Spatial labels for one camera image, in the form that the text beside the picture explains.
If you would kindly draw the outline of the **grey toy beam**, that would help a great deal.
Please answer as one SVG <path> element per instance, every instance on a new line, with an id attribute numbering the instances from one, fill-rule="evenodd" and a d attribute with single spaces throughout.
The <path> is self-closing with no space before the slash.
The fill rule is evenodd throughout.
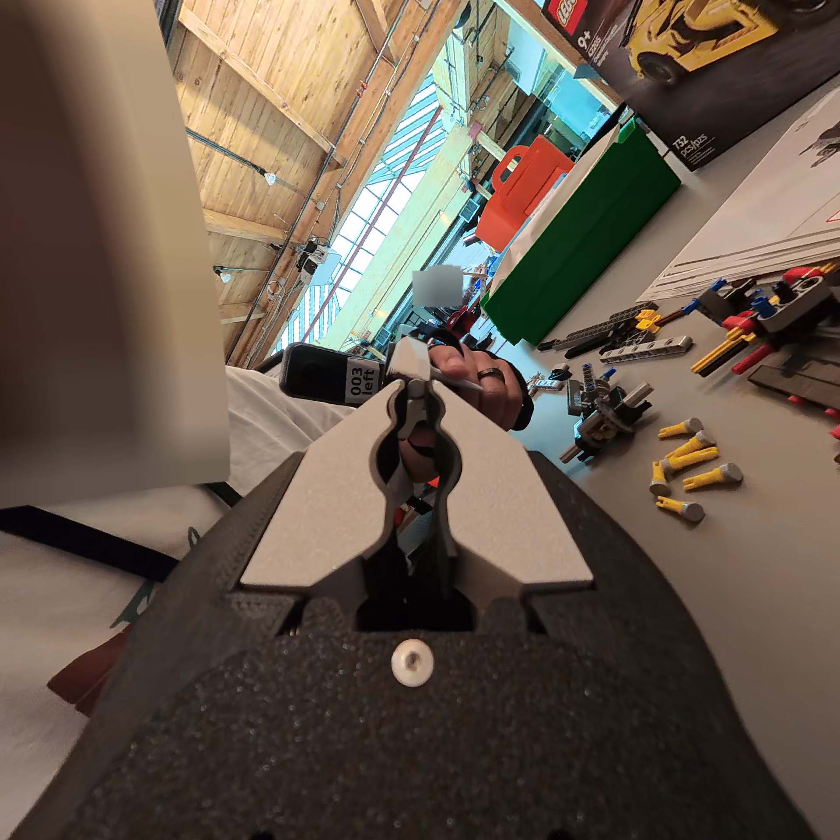
<path id="1" fill-rule="evenodd" d="M 607 366 L 627 364 L 636 361 L 660 360 L 686 355 L 694 346 L 690 336 L 684 335 L 669 339 L 628 344 L 621 348 L 605 352 L 601 362 Z"/>

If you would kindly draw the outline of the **toy car set box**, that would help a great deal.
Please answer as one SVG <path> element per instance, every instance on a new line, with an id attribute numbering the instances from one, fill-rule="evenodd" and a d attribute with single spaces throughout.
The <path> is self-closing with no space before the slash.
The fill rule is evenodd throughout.
<path id="1" fill-rule="evenodd" d="M 695 171 L 838 74 L 838 1 L 551 1 L 542 15 Z"/>

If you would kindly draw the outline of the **small white blue toy piece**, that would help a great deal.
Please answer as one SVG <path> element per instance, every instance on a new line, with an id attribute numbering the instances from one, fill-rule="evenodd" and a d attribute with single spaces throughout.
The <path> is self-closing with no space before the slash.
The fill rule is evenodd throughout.
<path id="1" fill-rule="evenodd" d="M 571 378 L 572 372 L 568 363 L 563 363 L 554 368 L 551 372 L 544 374 L 540 371 L 529 377 L 526 381 L 528 395 L 536 397 L 543 392 L 562 392 L 565 383 Z"/>

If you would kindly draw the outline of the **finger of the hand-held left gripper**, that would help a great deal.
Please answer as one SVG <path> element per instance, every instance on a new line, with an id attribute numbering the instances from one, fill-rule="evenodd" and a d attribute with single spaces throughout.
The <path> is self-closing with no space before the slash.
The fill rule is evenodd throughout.
<path id="1" fill-rule="evenodd" d="M 393 348 L 387 365 L 387 381 L 430 382 L 432 365 L 427 345 L 414 338 L 402 338 Z"/>

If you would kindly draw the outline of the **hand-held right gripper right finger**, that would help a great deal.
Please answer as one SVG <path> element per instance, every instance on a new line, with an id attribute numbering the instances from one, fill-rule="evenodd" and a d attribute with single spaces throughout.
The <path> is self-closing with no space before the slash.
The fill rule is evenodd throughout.
<path id="1" fill-rule="evenodd" d="M 478 611 L 496 599 L 590 588 L 594 575 L 529 453 L 516 438 L 439 382 L 437 428 L 454 447 L 445 536 L 456 590 Z"/>

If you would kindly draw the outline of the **black toy gear assembly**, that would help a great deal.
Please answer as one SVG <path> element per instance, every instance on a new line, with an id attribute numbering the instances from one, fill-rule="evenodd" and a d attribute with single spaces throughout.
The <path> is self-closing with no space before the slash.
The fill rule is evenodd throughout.
<path id="1" fill-rule="evenodd" d="M 636 423 L 652 406 L 648 397 L 653 391 L 654 387 L 644 382 L 626 392 L 604 376 L 585 384 L 578 392 L 581 414 L 574 426 L 574 441 L 560 462 L 584 462 L 602 453 L 616 438 L 633 435 Z"/>

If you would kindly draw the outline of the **partly built toy chassis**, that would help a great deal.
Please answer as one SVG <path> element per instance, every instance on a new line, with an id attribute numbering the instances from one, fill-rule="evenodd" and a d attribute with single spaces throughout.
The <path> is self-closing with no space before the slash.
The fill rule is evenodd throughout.
<path id="1" fill-rule="evenodd" d="M 722 343 L 692 365 L 692 374 L 708 378 L 728 367 L 789 403 L 820 408 L 838 421 L 837 361 L 793 353 L 766 363 L 771 355 L 819 338 L 823 327 L 834 327 L 838 338 L 838 264 L 789 269 L 768 290 L 753 279 L 733 284 L 719 279 L 684 311 L 698 311 L 726 331 Z"/>

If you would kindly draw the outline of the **person's left hand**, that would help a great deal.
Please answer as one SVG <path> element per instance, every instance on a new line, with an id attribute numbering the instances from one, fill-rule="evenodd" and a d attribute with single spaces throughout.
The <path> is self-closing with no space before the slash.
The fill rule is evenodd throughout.
<path id="1" fill-rule="evenodd" d="M 458 385 L 456 391 L 476 410 L 504 431 L 522 431 L 532 419 L 533 403 L 526 381 L 509 362 L 485 350 L 434 339 L 428 346 L 430 363 Z"/>

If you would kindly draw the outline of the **building instruction booklet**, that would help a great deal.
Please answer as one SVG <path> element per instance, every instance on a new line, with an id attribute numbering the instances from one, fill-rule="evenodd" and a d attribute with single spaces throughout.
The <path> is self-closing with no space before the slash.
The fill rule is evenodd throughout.
<path id="1" fill-rule="evenodd" d="M 664 300 L 817 266 L 839 251 L 839 91 L 795 120 L 699 233 L 645 290 Z"/>

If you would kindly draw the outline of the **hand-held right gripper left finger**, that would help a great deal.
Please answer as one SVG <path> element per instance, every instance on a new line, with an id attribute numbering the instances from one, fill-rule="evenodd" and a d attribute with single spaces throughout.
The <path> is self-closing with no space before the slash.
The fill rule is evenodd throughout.
<path id="1" fill-rule="evenodd" d="M 239 582 L 246 590 L 329 597 L 345 614 L 367 599 L 362 561 L 385 546 L 411 494 L 401 457 L 376 457 L 396 427 L 395 381 L 306 450 Z"/>

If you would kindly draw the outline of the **pile of yellow toy pins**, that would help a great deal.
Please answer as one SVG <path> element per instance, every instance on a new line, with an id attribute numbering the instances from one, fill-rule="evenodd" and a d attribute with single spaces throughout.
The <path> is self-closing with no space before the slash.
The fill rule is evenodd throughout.
<path id="1" fill-rule="evenodd" d="M 701 503 L 685 495 L 740 487 L 744 474 L 738 465 L 719 461 L 718 441 L 698 418 L 663 427 L 658 432 L 661 441 L 677 436 L 686 436 L 686 440 L 653 462 L 648 491 L 657 509 L 695 526 L 706 517 L 706 511 Z M 681 482 L 681 497 L 674 495 L 671 486 L 674 480 Z"/>

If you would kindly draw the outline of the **long black toy beam assembly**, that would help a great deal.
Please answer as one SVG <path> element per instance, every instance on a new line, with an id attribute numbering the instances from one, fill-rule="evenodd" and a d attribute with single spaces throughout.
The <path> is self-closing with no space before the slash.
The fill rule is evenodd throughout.
<path id="1" fill-rule="evenodd" d="M 686 315 L 683 308 L 677 309 L 665 316 L 659 316 L 657 312 L 658 305 L 653 301 L 635 303 L 630 308 L 616 312 L 607 320 L 594 324 L 589 328 L 571 332 L 561 339 L 542 342 L 537 345 L 537 350 L 539 352 L 569 350 L 592 341 L 595 341 L 595 347 L 599 347 L 607 343 L 613 333 L 620 333 L 627 329 L 632 331 L 636 329 L 651 329 L 650 325 L 639 328 L 638 324 L 640 322 L 650 322 L 655 327 L 661 327 L 684 318 Z"/>

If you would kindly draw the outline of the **green plastic bin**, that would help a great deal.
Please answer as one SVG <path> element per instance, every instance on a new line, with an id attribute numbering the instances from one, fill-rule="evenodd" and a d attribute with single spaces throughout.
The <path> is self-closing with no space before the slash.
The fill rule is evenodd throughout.
<path id="1" fill-rule="evenodd" d="M 680 187 L 636 117 L 480 307 L 510 344 L 540 343 Z"/>

